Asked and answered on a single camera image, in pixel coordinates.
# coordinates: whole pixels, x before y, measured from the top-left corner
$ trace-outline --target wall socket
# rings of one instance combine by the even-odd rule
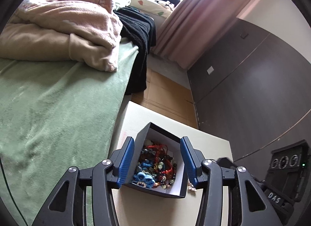
[[[214,68],[211,66],[207,69],[207,73],[210,75],[214,71]]]

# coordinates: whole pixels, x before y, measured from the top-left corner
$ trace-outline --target screw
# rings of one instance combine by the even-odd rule
[[[71,166],[71,167],[68,169],[68,172],[73,173],[73,172],[75,172],[76,170],[77,170],[77,167]]]
[[[246,172],[246,168],[244,166],[239,166],[238,171],[241,173],[244,173],[244,172]]]
[[[213,163],[213,161],[210,160],[210,159],[205,159],[205,160],[203,161],[203,164],[205,164],[205,165],[211,165],[212,163]]]
[[[101,162],[103,165],[110,165],[111,164],[111,160],[110,159],[105,159]]]

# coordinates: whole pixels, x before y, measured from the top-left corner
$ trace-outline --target black box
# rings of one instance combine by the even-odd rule
[[[146,139],[167,145],[169,151],[168,155],[173,156],[174,160],[176,161],[176,179],[171,189],[163,189],[162,187],[148,189],[146,187],[138,186],[131,183],[137,166],[137,162],[139,160],[139,156],[141,154],[141,150],[144,146],[144,142]],[[187,192],[188,176],[186,168],[184,167],[183,158],[180,153],[180,138],[151,122],[148,123],[137,134],[137,137],[135,139],[135,150],[125,182],[127,183],[125,184],[126,186],[145,193],[166,198],[184,198]]]

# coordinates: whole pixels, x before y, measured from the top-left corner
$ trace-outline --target curtain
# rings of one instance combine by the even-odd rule
[[[183,0],[164,21],[152,52],[189,69],[250,0]]]

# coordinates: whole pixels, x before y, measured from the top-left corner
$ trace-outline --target green bedsheet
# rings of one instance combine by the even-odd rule
[[[74,61],[0,58],[0,157],[28,225],[68,167],[83,169],[107,158],[137,53],[137,46],[122,39],[116,73]],[[19,225],[25,225],[3,176],[0,196]]]

